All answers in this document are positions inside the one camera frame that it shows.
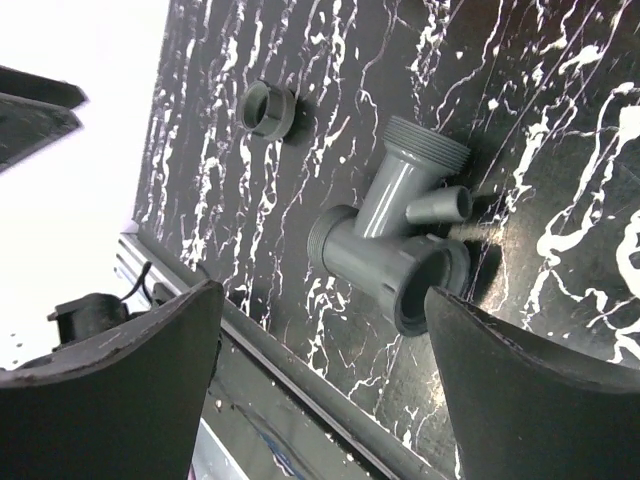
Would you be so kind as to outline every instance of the metal frame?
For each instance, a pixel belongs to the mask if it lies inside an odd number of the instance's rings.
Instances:
[[[121,234],[116,258],[116,272],[128,278],[135,277],[144,262],[151,261],[153,267],[147,276],[149,286],[161,282],[176,295],[200,280],[196,273],[169,255],[153,239],[146,238],[143,232]],[[222,329],[386,478],[446,478],[405,448],[397,438],[228,300],[223,309]]]

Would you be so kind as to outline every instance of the black countertop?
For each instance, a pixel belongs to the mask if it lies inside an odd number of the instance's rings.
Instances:
[[[459,477],[428,335],[400,337],[375,300],[311,268],[307,235],[327,208],[361,205],[389,117],[415,121],[472,149],[450,183],[477,214],[448,232],[472,253],[468,297],[639,367],[639,22],[628,0],[174,0],[135,220]],[[236,118],[257,78],[297,95],[284,143]]]

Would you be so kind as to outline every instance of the white wall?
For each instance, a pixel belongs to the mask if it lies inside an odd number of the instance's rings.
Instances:
[[[88,97],[82,130],[0,174],[0,367],[58,344],[56,304],[117,288],[168,5],[0,1],[0,64]]]

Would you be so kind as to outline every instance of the gray pvc pipe fitting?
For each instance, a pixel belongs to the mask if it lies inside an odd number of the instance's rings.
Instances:
[[[296,100],[287,88],[257,80],[240,99],[238,116],[244,128],[270,142],[283,138],[293,125]]]
[[[427,331],[428,289],[462,294],[470,259],[460,241],[406,234],[411,225],[469,217],[467,189],[433,190],[460,172],[469,150],[398,117],[391,118],[384,143],[387,154],[360,211],[338,205],[322,214],[309,233],[307,253],[314,267],[375,298],[401,334],[416,336]]]

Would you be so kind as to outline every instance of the pipe thread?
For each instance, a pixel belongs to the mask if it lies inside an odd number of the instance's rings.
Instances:
[[[384,141],[410,152],[425,163],[433,162],[451,170],[451,175],[464,168],[470,153],[458,142],[395,116],[391,117],[385,129]]]
[[[318,217],[311,227],[307,239],[307,255],[313,267],[322,268],[325,272],[332,274],[324,264],[324,244],[334,226],[343,220],[355,218],[357,214],[357,208],[349,205],[336,205]]]

